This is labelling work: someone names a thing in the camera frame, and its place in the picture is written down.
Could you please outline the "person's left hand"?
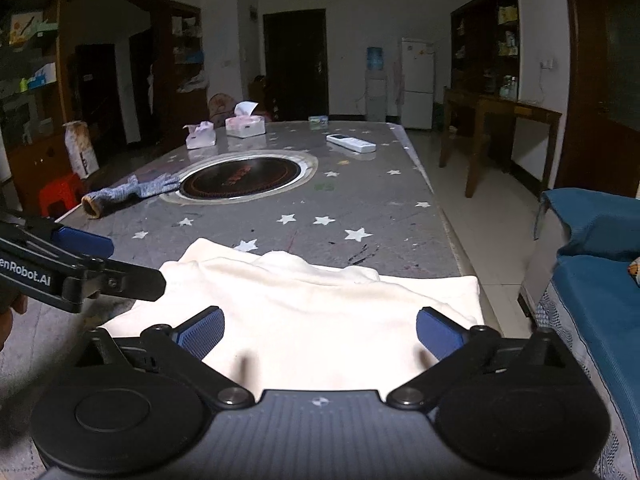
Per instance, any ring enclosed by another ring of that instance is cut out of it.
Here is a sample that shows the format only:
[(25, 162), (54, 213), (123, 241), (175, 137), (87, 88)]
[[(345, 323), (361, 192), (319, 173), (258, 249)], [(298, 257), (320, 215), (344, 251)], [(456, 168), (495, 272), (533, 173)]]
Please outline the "person's left hand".
[(0, 315), (0, 349), (3, 349), (11, 335), (14, 315), (23, 315), (27, 311), (28, 298), (18, 295)]

